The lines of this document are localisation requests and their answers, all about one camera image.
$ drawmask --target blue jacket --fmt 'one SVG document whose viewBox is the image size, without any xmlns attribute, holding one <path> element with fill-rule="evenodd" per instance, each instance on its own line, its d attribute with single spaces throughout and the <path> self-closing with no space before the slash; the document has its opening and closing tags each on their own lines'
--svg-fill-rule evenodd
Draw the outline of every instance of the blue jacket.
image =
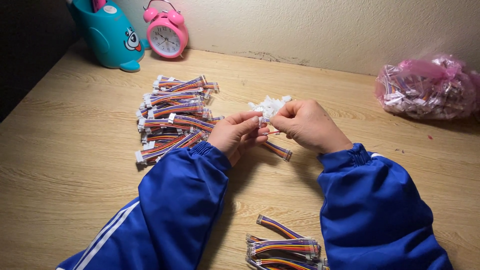
<svg viewBox="0 0 480 270">
<path fill-rule="evenodd" d="M 355 144 L 319 156 L 320 222 L 332 270 L 446 270 L 433 215 L 407 171 Z M 223 207 L 228 159 L 209 143 L 176 149 L 143 178 L 86 250 L 65 270 L 194 270 Z"/>
</svg>

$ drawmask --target plastic bag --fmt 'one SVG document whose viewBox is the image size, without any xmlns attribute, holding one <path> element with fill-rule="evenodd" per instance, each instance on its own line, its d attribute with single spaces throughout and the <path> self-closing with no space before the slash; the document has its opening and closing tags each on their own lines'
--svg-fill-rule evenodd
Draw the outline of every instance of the plastic bag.
<svg viewBox="0 0 480 270">
<path fill-rule="evenodd" d="M 465 118 L 480 109 L 480 75 L 451 55 L 384 66 L 375 95 L 385 111 L 415 119 Z"/>
</svg>

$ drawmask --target pile of cables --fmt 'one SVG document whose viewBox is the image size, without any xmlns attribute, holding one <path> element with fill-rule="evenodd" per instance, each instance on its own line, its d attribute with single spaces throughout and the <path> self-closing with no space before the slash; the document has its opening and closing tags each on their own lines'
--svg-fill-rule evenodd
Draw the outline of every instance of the pile of cables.
<svg viewBox="0 0 480 270">
<path fill-rule="evenodd" d="M 286 239 L 269 240 L 247 234 L 245 260 L 261 270 L 330 270 L 328 260 L 320 259 L 320 245 L 310 237 L 302 236 L 281 223 L 259 215 L 257 224 L 263 225 Z"/>
<path fill-rule="evenodd" d="M 144 100 L 136 113 L 138 131 L 142 134 L 144 149 L 135 152 L 137 163 L 152 165 L 171 150 L 193 147 L 207 140 L 215 124 L 224 116 L 214 117 L 206 107 L 206 100 L 212 92 L 219 93 L 216 82 L 207 82 L 204 75 L 190 81 L 159 75 L 153 82 L 151 94 L 144 94 Z M 262 123 L 269 122 L 262 117 Z M 273 143 L 264 147 L 285 161 L 292 152 Z"/>
</svg>

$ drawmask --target pencil holder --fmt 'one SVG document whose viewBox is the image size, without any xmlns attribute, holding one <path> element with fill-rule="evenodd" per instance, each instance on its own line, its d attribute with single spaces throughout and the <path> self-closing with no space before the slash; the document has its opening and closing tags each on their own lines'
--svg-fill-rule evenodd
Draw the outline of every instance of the pencil holder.
<svg viewBox="0 0 480 270">
<path fill-rule="evenodd" d="M 80 34 L 100 63 L 127 72 L 140 70 L 138 63 L 150 46 L 140 40 L 123 11 L 112 1 L 93 11 L 91 0 L 69 0 L 67 6 Z"/>
</svg>

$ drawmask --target wood grain surface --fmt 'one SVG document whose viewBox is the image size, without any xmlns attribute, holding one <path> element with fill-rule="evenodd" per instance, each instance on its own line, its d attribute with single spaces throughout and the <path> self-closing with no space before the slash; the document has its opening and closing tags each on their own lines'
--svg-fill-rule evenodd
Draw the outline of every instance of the wood grain surface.
<svg viewBox="0 0 480 270">
<path fill-rule="evenodd" d="M 135 165 L 135 111 L 159 74 L 217 81 L 222 92 L 209 106 L 217 116 L 248 110 L 248 101 L 265 95 L 318 100 L 352 141 L 410 172 L 455 269 L 480 269 L 474 120 L 422 123 L 388 114 L 373 96 L 371 76 L 195 50 L 182 61 L 147 51 L 140 64 L 132 74 L 103 68 L 80 42 L 0 124 L 0 269 L 54 269 L 138 195 L 149 168 Z M 245 234 L 276 236 L 255 224 L 259 213 L 323 246 L 316 183 L 322 167 L 284 135 L 270 137 L 293 150 L 291 162 L 258 148 L 228 173 L 225 209 L 199 269 L 248 269 Z"/>
</svg>

